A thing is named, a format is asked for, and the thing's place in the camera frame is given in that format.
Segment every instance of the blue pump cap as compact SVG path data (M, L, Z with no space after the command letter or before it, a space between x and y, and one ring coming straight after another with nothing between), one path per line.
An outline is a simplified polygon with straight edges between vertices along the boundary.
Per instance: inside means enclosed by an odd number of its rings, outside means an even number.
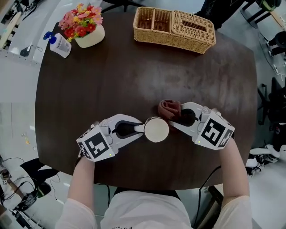
M49 42L51 44L54 44L57 40L57 38L53 36L53 33L50 31L46 32L46 34L44 35L44 40L47 40L47 39L49 39Z

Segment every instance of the white pot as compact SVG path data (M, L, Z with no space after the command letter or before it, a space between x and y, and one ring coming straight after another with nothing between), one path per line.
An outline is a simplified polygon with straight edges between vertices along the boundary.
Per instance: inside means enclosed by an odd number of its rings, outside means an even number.
M105 32L103 26L97 25L92 33L84 36L83 38L76 38L76 42L81 48L87 48L102 41L104 35Z

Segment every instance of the table surface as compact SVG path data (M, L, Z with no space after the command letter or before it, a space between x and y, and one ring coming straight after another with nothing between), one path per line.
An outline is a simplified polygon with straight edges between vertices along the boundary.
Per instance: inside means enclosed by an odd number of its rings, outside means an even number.
M157 115L163 99L216 107L235 128L246 162L254 138L257 76L253 52L216 33L205 54L136 42L134 14L106 13L104 40L82 49L72 42L64 59L46 49L38 79L35 122L40 161L72 174L76 139L96 120L125 114L142 122ZM60 32L56 26L54 32ZM145 137L96 162L94 182L149 190L200 187L220 165L219 152L170 132L152 143ZM221 183L221 171L207 185Z

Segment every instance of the brown cloth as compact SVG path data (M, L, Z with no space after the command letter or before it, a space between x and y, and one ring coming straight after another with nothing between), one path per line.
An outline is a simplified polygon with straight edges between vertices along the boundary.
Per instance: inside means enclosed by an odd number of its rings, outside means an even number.
M158 113L162 119L178 120L181 117L181 103L173 100L162 100L158 106Z

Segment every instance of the hand sanitizer bottle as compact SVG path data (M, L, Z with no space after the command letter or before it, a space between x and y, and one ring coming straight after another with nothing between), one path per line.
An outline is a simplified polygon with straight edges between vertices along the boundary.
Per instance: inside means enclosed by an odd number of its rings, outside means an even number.
M66 58L72 49L72 45L61 35L53 35L52 32L46 32L44 40L49 39L50 50L60 54L62 57Z

